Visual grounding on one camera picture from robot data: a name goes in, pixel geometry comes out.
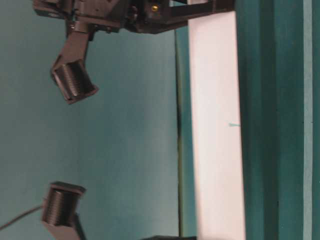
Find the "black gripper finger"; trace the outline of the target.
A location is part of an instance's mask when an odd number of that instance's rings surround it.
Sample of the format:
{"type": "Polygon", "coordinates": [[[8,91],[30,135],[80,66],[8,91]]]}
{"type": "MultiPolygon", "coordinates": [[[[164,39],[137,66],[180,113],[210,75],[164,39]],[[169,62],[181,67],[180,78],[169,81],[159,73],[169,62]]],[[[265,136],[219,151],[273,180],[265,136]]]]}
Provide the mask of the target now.
{"type": "Polygon", "coordinates": [[[197,240],[197,236],[155,235],[155,236],[143,238],[142,240],[197,240]]]}

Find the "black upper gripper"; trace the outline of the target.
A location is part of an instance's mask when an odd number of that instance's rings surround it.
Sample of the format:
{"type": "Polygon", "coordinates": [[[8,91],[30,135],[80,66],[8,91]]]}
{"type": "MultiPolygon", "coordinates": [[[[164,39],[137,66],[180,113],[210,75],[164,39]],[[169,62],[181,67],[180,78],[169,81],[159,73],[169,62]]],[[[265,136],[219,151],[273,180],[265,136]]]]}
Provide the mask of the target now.
{"type": "Polygon", "coordinates": [[[169,0],[118,0],[121,26],[138,34],[159,34],[188,24],[188,19],[231,12],[235,0],[208,0],[203,3],[172,5],[169,0]]]}

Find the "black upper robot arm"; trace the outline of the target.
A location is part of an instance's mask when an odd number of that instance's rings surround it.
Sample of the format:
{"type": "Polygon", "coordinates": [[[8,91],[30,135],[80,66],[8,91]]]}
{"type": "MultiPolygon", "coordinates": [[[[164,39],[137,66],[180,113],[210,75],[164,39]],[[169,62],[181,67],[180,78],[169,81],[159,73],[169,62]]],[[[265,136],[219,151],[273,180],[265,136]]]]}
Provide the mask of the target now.
{"type": "Polygon", "coordinates": [[[66,42],[50,73],[68,104],[98,91],[85,68],[88,44],[98,31],[117,33],[126,29],[138,34],[159,34],[187,26],[202,17],[216,21],[227,18],[231,27],[226,32],[231,40],[222,45],[217,38],[217,44],[209,51],[225,50],[227,56],[237,57],[233,0],[193,3],[181,0],[178,6],[172,6],[167,0],[35,0],[32,4],[38,15],[65,21],[66,42]]]}

